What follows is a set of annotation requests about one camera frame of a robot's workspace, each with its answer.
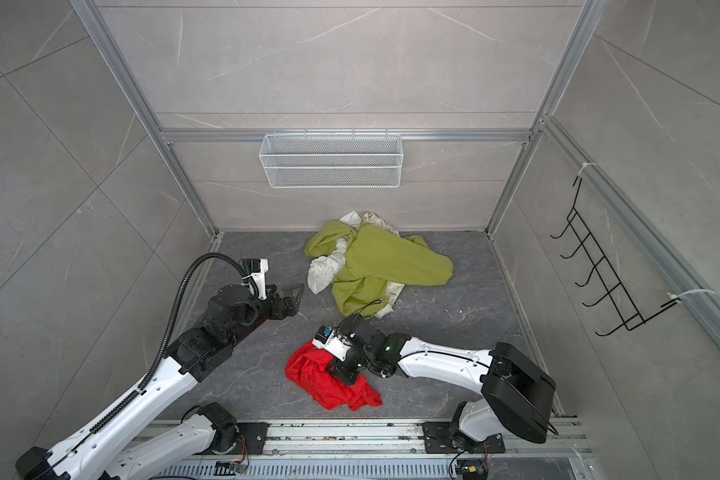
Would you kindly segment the red cloth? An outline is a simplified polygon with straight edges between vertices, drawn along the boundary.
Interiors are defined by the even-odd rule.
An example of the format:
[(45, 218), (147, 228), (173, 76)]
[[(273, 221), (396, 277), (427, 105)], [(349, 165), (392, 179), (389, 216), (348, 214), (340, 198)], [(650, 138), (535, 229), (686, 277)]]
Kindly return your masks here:
[(334, 410), (346, 405), (350, 410), (381, 407), (381, 395), (368, 384), (363, 376), (348, 386), (328, 372), (328, 366), (334, 357), (315, 347), (311, 342), (298, 349), (285, 366), (285, 376), (299, 386), (314, 401), (326, 410)]

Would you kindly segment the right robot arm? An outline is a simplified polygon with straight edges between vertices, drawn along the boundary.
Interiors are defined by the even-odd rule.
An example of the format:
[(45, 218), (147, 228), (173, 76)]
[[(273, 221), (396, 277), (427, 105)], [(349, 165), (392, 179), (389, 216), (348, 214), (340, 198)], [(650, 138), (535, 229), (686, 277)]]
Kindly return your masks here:
[(507, 433), (534, 444), (558, 433), (551, 422), (556, 382), (509, 343), (477, 350), (447, 347), (404, 333), (387, 335), (353, 315), (335, 328), (320, 327), (312, 344), (331, 355), (328, 372), (347, 386), (358, 383), (365, 369), (380, 378), (401, 373), (479, 394), (478, 400), (460, 403), (440, 431), (424, 427), (446, 449), (502, 452), (492, 443)]

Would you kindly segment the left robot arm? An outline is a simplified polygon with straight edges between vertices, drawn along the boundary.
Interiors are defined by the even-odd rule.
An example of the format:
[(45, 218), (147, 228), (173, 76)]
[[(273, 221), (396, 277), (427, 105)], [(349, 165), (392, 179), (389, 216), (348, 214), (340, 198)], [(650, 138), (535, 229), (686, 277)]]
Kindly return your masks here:
[(209, 301), (199, 328), (185, 331), (145, 375), (107, 411), (54, 446), (21, 455), (21, 479), (148, 479), (193, 454), (226, 454), (243, 447), (235, 417), (217, 402), (192, 410), (177, 426), (140, 444), (134, 438), (176, 399), (194, 389), (267, 320), (297, 314), (304, 287), (279, 295), (273, 285), (260, 300), (228, 285)]

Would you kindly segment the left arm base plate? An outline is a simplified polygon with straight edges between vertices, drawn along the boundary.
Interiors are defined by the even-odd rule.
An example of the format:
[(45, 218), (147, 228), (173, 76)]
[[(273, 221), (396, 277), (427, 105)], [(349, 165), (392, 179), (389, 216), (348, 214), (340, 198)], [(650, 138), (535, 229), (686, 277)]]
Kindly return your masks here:
[(236, 425), (234, 434), (225, 433), (220, 444), (212, 448), (216, 455), (262, 455), (270, 424), (266, 422), (243, 422)]

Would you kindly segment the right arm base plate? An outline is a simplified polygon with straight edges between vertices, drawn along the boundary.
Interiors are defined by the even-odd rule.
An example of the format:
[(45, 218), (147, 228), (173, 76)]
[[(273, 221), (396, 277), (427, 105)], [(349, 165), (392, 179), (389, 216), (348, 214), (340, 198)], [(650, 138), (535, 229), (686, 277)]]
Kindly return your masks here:
[(449, 422), (428, 421), (421, 424), (425, 452), (427, 454), (450, 454), (465, 452), (470, 454), (502, 454), (506, 451), (501, 434), (489, 436), (486, 440), (476, 441), (462, 434)]

